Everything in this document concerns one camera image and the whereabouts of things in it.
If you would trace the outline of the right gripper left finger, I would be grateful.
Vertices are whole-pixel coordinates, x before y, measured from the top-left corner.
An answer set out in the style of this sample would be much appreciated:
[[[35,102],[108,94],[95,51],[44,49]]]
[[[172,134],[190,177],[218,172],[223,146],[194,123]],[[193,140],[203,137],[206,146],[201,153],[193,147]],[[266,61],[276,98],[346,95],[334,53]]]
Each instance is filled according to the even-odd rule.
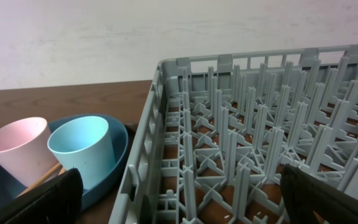
[[[70,169],[0,208],[0,223],[75,223],[82,195],[80,172]]]

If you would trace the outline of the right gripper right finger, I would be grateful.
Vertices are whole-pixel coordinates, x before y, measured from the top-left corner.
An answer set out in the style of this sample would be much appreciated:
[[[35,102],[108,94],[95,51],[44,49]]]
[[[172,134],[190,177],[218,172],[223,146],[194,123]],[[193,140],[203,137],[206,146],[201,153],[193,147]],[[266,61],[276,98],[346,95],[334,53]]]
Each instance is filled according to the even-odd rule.
[[[291,223],[358,223],[358,200],[310,176],[284,165],[280,188]]]

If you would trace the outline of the wooden chopstick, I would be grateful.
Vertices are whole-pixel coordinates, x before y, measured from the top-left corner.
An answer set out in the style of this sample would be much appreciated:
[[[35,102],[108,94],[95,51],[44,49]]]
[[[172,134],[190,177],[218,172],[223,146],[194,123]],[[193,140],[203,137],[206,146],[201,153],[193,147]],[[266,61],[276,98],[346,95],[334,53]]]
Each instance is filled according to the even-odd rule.
[[[58,173],[58,175],[61,175],[61,174],[63,174],[64,172],[65,172],[65,168],[62,167],[62,168],[60,169],[60,172]]]
[[[58,173],[60,172],[60,169],[63,166],[61,165],[61,163],[57,163],[55,164],[50,170],[48,170],[43,176],[41,176],[41,178],[39,180],[37,180],[36,182],[34,182],[30,187],[26,188],[23,192],[21,192],[17,197],[20,197],[21,195],[26,194],[27,192],[31,191],[32,189],[38,187],[39,185],[43,184],[44,182],[46,182],[49,178],[53,177],[55,174],[58,175]]]

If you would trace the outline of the light blue cup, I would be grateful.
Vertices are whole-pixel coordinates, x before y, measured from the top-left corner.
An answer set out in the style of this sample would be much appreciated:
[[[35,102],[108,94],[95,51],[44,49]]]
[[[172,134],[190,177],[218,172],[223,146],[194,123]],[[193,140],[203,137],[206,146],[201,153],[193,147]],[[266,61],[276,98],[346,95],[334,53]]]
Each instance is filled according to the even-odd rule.
[[[66,170],[79,170],[86,190],[107,177],[116,165],[109,124],[100,116],[63,124],[51,134],[47,146]]]

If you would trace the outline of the pink cup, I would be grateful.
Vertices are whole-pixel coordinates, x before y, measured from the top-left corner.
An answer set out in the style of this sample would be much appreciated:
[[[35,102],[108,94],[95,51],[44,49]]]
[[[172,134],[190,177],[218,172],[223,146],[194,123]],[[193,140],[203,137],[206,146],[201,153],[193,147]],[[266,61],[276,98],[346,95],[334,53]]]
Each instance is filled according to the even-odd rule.
[[[47,146],[50,135],[48,122],[41,117],[1,127],[0,166],[24,186],[31,186],[58,163]]]

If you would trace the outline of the grey dishwasher rack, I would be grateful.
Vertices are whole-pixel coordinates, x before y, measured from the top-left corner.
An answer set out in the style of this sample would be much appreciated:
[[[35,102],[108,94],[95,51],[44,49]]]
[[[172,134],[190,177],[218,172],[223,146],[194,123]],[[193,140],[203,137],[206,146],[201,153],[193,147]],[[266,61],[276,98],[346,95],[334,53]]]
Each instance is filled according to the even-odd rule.
[[[109,221],[285,223],[286,164],[358,200],[358,45],[160,61]]]

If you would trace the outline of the dark blue plate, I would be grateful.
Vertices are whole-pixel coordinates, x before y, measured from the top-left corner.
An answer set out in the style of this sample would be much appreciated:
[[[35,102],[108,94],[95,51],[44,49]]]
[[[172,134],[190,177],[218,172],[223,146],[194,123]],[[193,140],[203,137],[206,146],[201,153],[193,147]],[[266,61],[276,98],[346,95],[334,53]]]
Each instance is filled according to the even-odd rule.
[[[128,145],[132,142],[130,138],[135,134],[134,131],[128,131],[118,119],[112,116],[100,114],[100,117],[106,119],[109,123],[116,164],[107,177],[93,188],[83,191],[81,201],[81,210],[83,212],[98,203],[115,184],[121,181],[129,155]],[[0,208],[10,204],[25,189],[24,185],[0,166]]]

